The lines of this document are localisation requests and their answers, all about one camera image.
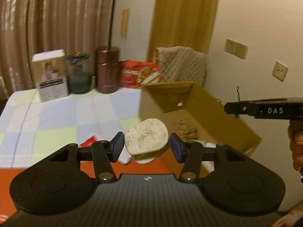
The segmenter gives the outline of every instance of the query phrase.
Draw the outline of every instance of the open cardboard box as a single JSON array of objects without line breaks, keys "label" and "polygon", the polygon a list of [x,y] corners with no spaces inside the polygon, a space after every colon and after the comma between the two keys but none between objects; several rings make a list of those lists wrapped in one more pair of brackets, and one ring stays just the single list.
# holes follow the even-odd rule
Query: open cardboard box
[{"label": "open cardboard box", "polygon": [[[181,123],[189,128],[197,128],[199,140],[225,143],[250,155],[261,142],[241,119],[226,114],[224,107],[203,88],[193,82],[171,82],[148,84],[142,87],[140,119],[156,118],[167,127],[169,134],[177,133],[184,141],[180,131]],[[169,149],[163,155],[167,168],[178,177],[182,164],[176,162]],[[200,176],[208,172],[201,166]]]}]

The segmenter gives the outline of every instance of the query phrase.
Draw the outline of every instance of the wall socket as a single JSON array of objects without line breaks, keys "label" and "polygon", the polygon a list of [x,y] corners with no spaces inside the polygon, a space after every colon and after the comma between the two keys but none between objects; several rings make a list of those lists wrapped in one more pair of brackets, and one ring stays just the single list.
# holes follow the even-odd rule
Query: wall socket
[{"label": "wall socket", "polygon": [[272,76],[283,82],[287,72],[288,72],[288,67],[277,61],[275,64],[275,68],[272,72]]},{"label": "wall socket", "polygon": [[235,41],[232,41],[230,39],[226,40],[225,43],[225,52],[229,54],[234,54],[241,59],[246,59],[247,56],[248,47],[244,44],[239,44]]}]

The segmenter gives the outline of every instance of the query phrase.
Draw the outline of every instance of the finger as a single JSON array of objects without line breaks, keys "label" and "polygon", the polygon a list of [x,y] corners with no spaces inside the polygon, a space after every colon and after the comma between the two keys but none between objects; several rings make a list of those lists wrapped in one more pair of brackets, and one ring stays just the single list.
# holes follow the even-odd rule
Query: finger
[{"label": "finger", "polygon": [[303,166],[303,154],[292,153],[292,159],[297,165]]},{"label": "finger", "polygon": [[293,167],[294,167],[294,169],[295,169],[296,171],[298,171],[298,172],[301,170],[301,166],[298,165],[298,164],[296,164],[296,163],[293,163]]},{"label": "finger", "polygon": [[290,126],[288,127],[287,132],[288,132],[288,138],[290,140],[294,140],[294,133],[293,133],[292,128]]},{"label": "finger", "polygon": [[290,151],[296,154],[303,153],[303,146],[298,145],[295,140],[291,140],[289,143]]},{"label": "finger", "polygon": [[295,135],[294,135],[294,139],[296,141],[296,143],[298,145],[303,146],[303,131],[298,131]]}]

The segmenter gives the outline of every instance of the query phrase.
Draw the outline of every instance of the checkered tablecloth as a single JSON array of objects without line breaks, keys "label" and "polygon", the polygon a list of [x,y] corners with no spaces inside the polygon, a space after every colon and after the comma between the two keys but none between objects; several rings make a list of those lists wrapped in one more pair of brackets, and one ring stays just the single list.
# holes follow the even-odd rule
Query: checkered tablecloth
[{"label": "checkered tablecloth", "polygon": [[138,124],[140,90],[96,90],[41,103],[36,89],[18,91],[0,117],[0,168],[27,168],[68,143],[94,134],[111,140]]}]

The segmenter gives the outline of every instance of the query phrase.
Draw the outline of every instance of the brown canister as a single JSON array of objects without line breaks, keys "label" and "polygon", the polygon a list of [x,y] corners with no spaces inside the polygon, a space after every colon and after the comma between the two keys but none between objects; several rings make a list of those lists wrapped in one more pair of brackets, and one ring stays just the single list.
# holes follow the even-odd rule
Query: brown canister
[{"label": "brown canister", "polygon": [[120,71],[119,48],[101,46],[96,49],[96,89],[99,92],[116,92],[119,89]]}]

